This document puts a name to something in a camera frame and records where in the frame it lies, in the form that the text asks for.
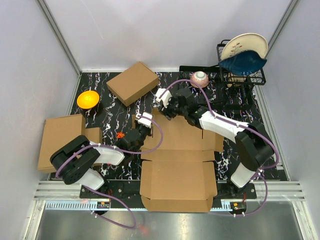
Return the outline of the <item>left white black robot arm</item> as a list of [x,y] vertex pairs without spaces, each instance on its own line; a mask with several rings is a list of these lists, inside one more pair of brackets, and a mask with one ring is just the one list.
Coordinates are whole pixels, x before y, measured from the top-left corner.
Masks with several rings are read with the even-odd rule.
[[146,112],[137,115],[135,128],[125,133],[113,146],[95,143],[85,135],[77,136],[50,157],[57,177],[62,178],[66,185],[87,186],[95,197],[103,198],[108,193],[108,186],[92,166],[126,165],[136,159],[146,137],[151,135],[151,119],[152,115]]

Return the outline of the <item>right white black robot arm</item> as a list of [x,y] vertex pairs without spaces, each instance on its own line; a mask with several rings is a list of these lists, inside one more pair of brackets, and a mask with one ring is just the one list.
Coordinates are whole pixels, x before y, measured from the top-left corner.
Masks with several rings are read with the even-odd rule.
[[217,133],[236,144],[240,164],[227,185],[228,195],[232,198],[244,194],[247,183],[275,153],[262,123],[241,122],[212,114],[208,106],[197,103],[188,88],[179,89],[174,95],[160,88],[156,92],[156,101],[160,103],[158,110],[168,120],[183,116],[191,126]]

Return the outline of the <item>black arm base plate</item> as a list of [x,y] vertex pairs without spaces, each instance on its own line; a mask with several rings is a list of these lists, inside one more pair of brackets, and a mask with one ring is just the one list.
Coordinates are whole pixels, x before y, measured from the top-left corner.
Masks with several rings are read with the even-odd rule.
[[236,190],[229,183],[202,180],[188,180],[186,183],[108,180],[97,191],[119,199],[128,199],[136,195],[149,200],[208,200],[211,197],[253,200],[257,198],[255,186],[252,183]]

